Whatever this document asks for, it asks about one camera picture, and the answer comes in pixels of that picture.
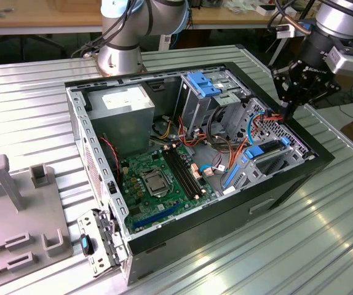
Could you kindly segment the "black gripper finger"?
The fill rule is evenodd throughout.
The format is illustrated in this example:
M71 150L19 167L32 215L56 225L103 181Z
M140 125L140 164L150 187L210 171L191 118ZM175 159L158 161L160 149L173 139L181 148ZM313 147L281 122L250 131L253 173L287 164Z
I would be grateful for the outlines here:
M287 107L287 120L293 117L294 112L299 106L305 104L314 104L324 98L341 90L340 85L332 80L322 83L315 80L305 87L301 85L292 85L291 93L288 94L289 105Z
M289 67L272 68L271 75L276 88L277 96L280 100L279 114L283 120L287 120L290 111L290 98L289 98Z

